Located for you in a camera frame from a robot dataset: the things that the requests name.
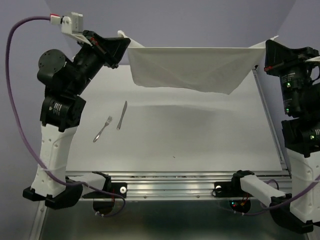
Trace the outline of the white cloth napkin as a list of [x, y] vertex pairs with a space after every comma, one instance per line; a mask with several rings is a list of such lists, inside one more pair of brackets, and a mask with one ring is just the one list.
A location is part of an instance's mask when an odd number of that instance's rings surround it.
[[145, 88], [178, 88], [231, 94], [265, 55], [266, 42], [250, 47], [147, 47], [129, 40], [128, 62], [133, 82]]

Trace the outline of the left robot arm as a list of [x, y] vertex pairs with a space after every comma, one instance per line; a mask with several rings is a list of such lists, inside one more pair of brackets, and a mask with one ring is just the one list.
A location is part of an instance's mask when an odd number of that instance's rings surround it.
[[38, 60], [37, 79], [45, 86], [41, 149], [34, 181], [22, 195], [33, 202], [44, 201], [54, 210], [72, 207], [89, 194], [120, 197], [105, 173], [93, 171], [75, 178], [66, 175], [71, 143], [86, 105], [81, 94], [101, 68], [118, 67], [131, 42], [127, 37], [104, 38], [89, 30], [83, 36], [85, 42], [74, 59], [50, 49]]

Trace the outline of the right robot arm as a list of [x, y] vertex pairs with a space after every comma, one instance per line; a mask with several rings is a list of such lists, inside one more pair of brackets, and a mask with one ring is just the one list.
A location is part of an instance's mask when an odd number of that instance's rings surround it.
[[278, 226], [298, 234], [310, 233], [320, 224], [320, 80], [312, 78], [319, 66], [320, 53], [312, 47], [266, 41], [264, 71], [279, 78], [288, 116], [281, 125], [292, 192], [273, 188], [248, 170], [237, 171], [230, 182], [233, 194], [256, 198]]

